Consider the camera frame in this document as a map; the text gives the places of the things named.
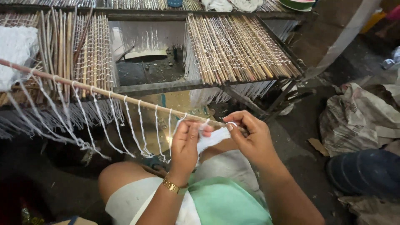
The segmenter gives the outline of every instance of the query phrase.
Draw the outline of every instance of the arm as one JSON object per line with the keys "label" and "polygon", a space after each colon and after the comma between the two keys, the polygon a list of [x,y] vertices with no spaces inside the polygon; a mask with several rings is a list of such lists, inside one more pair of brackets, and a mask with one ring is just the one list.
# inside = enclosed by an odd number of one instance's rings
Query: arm
{"label": "arm", "polygon": [[[196,166],[199,127],[199,123],[183,121],[179,124],[172,139],[171,169],[167,174],[167,179],[178,187],[187,185],[190,174]],[[204,127],[203,135],[209,137],[212,131],[212,127]],[[183,195],[177,195],[168,190],[163,184],[160,184],[136,224],[174,225],[183,197]]]}
{"label": "arm", "polygon": [[244,137],[231,124],[227,128],[243,155],[260,171],[262,191],[274,225],[322,225],[324,218],[297,185],[279,159],[268,126],[247,111],[234,112],[224,118],[247,127]]}

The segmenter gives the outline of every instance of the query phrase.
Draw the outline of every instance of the green bowl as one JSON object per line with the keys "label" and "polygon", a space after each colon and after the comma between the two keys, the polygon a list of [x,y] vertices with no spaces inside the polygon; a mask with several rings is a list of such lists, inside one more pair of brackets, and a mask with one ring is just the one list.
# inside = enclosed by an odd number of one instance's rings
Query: green bowl
{"label": "green bowl", "polygon": [[315,0],[279,0],[282,5],[297,10],[305,10],[310,8]]}

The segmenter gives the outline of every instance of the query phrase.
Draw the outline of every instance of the gold wristwatch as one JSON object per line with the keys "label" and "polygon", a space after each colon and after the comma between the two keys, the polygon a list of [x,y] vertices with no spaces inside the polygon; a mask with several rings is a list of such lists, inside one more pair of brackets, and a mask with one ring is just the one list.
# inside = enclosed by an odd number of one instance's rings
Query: gold wristwatch
{"label": "gold wristwatch", "polygon": [[178,187],[175,184],[171,183],[167,179],[167,176],[165,176],[164,180],[162,181],[162,184],[164,184],[164,186],[168,188],[168,190],[174,192],[177,195],[185,195],[185,193],[188,191],[188,185],[186,185],[185,187]]}

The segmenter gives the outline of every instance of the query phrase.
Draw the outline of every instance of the hand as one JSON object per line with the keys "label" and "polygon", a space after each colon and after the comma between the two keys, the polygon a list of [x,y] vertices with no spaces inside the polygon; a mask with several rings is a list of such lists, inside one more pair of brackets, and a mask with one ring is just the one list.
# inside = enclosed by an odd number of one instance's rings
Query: hand
{"label": "hand", "polygon": [[[182,121],[172,138],[171,145],[171,169],[168,179],[175,185],[183,187],[188,183],[190,174],[197,163],[197,142],[200,123]],[[203,136],[210,137],[214,129],[205,126],[202,129]]]}
{"label": "hand", "polygon": [[249,131],[249,136],[245,138],[235,125],[226,125],[239,150],[251,163],[260,166],[266,160],[278,157],[267,124],[251,115],[248,111],[233,112],[224,117],[224,121],[234,122],[238,126],[246,127]]}

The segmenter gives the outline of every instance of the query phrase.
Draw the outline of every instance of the blue bucket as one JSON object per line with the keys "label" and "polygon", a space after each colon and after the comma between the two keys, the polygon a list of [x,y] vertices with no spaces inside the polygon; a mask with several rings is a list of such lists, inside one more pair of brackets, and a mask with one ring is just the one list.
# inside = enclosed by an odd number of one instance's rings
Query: blue bucket
{"label": "blue bucket", "polygon": [[167,0],[168,6],[181,7],[183,0]]}

